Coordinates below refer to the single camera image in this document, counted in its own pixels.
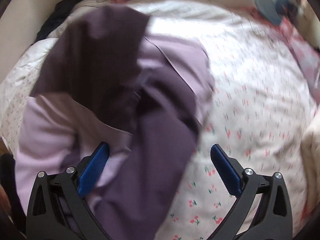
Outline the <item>pink ruffled cloth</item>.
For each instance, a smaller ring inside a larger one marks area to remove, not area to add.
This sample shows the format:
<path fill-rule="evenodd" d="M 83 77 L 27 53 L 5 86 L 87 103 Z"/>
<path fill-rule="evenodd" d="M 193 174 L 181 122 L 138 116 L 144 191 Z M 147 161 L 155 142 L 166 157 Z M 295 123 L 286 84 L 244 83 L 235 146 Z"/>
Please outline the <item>pink ruffled cloth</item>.
<path fill-rule="evenodd" d="M 281 32 L 287 39 L 289 48 L 292 50 L 297 62 L 312 86 L 317 86 L 319 80 L 319 53 L 301 37 L 295 27 L 281 26 Z"/>

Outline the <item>lilac purple jacket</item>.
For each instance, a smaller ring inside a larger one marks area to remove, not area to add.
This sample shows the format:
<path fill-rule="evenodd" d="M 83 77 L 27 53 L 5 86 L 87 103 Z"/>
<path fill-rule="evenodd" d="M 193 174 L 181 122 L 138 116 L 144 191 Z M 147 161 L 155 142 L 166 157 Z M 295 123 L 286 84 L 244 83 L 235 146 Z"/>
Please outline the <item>lilac purple jacket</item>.
<path fill-rule="evenodd" d="M 149 16 L 108 5 L 71 23 L 27 98 L 16 157 L 27 209 L 40 170 L 61 172 L 101 142 L 111 155 L 88 196 L 113 239 L 153 239 L 164 222 L 212 102 L 196 41 L 151 35 Z"/>

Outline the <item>black clothing pile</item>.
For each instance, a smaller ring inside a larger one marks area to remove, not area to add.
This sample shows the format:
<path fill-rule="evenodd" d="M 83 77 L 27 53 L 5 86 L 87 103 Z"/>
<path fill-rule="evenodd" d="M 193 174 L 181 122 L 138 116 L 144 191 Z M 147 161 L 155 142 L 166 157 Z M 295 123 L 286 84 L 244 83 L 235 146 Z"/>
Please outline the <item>black clothing pile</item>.
<path fill-rule="evenodd" d="M 35 43 L 44 40 L 48 35 L 60 26 L 64 20 L 70 15 L 76 4 L 83 0 L 62 0 L 56 4 L 54 11 L 42 25 L 40 31 L 36 35 Z"/>

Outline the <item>cherry print bed quilt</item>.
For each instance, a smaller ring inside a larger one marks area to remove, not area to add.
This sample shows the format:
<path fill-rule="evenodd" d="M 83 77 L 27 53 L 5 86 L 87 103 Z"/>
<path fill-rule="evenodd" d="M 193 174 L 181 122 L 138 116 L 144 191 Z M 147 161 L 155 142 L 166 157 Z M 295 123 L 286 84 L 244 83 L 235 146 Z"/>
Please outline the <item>cherry print bed quilt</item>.
<path fill-rule="evenodd" d="M 290 196 L 293 231 L 312 210 L 300 143 L 317 103 L 285 34 L 246 12 L 202 0 L 134 0 L 152 16 L 153 34 L 197 39 L 215 79 L 212 106 L 198 148 L 157 239 L 204 239 L 234 203 L 210 161 L 212 144 L 255 172 L 280 172 Z"/>

